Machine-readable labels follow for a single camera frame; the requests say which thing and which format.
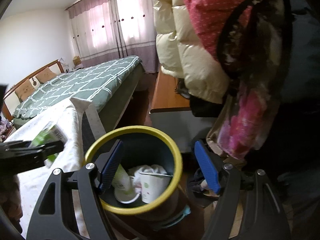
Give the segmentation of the white paper cup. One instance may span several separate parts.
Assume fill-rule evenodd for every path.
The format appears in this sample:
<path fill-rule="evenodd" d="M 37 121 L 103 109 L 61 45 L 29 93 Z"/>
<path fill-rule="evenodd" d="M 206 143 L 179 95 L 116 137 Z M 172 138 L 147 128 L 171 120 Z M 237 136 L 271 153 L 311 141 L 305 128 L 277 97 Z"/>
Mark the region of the white paper cup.
<path fill-rule="evenodd" d="M 142 202 L 150 204 L 156 200 L 168 187 L 171 179 L 172 176 L 168 174 L 140 172 Z"/>

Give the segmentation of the yellow rimmed trash bin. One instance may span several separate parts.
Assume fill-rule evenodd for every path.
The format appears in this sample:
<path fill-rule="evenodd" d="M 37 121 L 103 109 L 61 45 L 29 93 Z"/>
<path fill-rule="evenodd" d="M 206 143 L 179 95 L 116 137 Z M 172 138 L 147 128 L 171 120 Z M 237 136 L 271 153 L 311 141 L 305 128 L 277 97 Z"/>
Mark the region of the yellow rimmed trash bin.
<path fill-rule="evenodd" d="M 121 204 L 114 196 L 114 189 L 107 189 L 100 195 L 104 210 L 124 215 L 138 216 L 147 220 L 168 218 L 178 205 L 178 184 L 183 164 L 180 150 L 171 137 L 159 129 L 148 126 L 127 126 L 108 132 L 98 138 L 85 154 L 85 162 L 90 162 L 99 152 L 105 153 L 116 140 L 123 145 L 124 155 L 120 164 L 128 171 L 144 165 L 160 165 L 169 176 L 168 185 L 150 203 L 141 199 L 132 204 Z"/>

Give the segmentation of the left brown pillow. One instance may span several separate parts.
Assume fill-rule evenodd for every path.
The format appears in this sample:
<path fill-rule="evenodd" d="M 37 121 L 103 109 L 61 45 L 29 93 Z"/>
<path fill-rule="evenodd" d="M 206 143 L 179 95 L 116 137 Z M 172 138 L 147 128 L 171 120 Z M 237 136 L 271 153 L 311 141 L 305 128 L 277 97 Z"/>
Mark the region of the left brown pillow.
<path fill-rule="evenodd" d="M 15 89 L 15 94 L 17 95 L 20 102 L 25 101 L 34 92 L 35 88 L 32 86 L 29 80 L 25 80 L 24 83 L 22 83 Z"/>

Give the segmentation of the brown pillow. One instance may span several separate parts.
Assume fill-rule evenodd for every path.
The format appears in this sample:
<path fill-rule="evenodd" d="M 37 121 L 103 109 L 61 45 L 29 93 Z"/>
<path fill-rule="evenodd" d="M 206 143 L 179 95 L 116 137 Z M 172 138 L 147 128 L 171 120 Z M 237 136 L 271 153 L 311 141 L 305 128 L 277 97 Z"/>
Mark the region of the brown pillow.
<path fill-rule="evenodd" d="M 39 74 L 36 75 L 36 78 L 41 84 L 45 84 L 56 76 L 57 74 L 52 72 L 49 68 L 45 68 L 43 71 L 39 72 Z"/>
<path fill-rule="evenodd" d="M 22 83 L 15 89 L 15 94 L 17 95 L 20 102 L 25 101 L 34 92 L 35 88 L 32 86 L 29 80 L 25 80 L 24 83 Z"/>

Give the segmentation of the right brown pillow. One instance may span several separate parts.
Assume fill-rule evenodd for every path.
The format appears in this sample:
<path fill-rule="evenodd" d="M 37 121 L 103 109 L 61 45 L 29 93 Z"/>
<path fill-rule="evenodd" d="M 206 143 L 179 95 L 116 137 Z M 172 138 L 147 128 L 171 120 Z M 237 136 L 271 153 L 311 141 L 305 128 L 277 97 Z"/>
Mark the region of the right brown pillow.
<path fill-rule="evenodd" d="M 45 84 L 56 76 L 57 74 L 52 72 L 49 68 L 45 68 L 43 71 L 39 72 L 39 74 L 36 75 L 36 78 L 41 84 Z"/>

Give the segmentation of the pink floral garment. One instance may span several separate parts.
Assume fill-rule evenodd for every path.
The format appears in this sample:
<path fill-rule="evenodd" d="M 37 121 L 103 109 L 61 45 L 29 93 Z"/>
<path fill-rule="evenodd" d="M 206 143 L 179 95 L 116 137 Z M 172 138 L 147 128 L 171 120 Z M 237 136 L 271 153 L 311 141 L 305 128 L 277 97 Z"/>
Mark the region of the pink floral garment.
<path fill-rule="evenodd" d="M 264 144 L 278 103 L 264 87 L 249 88 L 243 83 L 236 96 L 227 96 L 220 115 L 206 141 L 214 153 L 242 160 Z"/>

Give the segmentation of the green checked duvet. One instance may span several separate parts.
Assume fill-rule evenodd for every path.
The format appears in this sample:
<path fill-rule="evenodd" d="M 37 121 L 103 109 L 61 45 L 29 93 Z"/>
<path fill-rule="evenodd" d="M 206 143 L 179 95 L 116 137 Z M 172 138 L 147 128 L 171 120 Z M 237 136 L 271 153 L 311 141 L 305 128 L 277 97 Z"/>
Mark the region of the green checked duvet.
<path fill-rule="evenodd" d="M 141 62 L 140 57 L 132 55 L 60 74 L 40 85 L 20 103 L 13 113 L 14 120 L 32 119 L 70 97 L 89 100 L 94 103 L 97 111 L 101 111 Z"/>

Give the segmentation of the wooden side desk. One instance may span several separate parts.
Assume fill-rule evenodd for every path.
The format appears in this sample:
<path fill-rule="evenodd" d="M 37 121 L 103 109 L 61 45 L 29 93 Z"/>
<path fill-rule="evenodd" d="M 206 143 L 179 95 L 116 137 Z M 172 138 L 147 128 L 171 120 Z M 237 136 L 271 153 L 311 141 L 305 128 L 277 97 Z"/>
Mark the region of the wooden side desk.
<path fill-rule="evenodd" d="M 176 93 L 178 79 L 166 75 L 160 69 L 157 75 L 150 114 L 189 111 L 189 100 Z"/>

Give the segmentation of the pink white curtain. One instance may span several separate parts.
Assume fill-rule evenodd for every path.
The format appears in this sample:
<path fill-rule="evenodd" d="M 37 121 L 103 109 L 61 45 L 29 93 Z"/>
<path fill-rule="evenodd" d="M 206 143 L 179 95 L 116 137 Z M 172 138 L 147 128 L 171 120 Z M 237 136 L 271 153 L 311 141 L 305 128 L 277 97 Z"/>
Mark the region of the pink white curtain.
<path fill-rule="evenodd" d="M 152 0 L 80 0 L 67 12 L 84 67 L 136 55 L 147 73 L 158 72 Z"/>

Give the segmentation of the leopard print scarf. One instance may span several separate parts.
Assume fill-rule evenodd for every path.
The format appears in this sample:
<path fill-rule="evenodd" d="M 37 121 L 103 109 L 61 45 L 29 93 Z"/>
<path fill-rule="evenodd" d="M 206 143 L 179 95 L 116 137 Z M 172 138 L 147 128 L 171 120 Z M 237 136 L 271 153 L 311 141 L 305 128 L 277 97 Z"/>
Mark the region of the leopard print scarf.
<path fill-rule="evenodd" d="M 217 57 L 230 79 L 228 92 L 240 86 L 277 96 L 287 77 L 292 48 L 290 0 L 244 0 L 221 31 Z"/>

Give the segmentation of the cream puffer jacket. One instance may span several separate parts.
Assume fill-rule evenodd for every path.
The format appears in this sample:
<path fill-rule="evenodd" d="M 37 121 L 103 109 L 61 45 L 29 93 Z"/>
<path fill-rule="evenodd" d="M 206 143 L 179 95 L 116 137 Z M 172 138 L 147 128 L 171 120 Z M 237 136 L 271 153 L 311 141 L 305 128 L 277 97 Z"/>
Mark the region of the cream puffer jacket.
<path fill-rule="evenodd" d="M 184 80 L 190 95 L 222 103 L 229 80 L 205 50 L 183 0 L 153 0 L 156 49 L 161 70 Z"/>

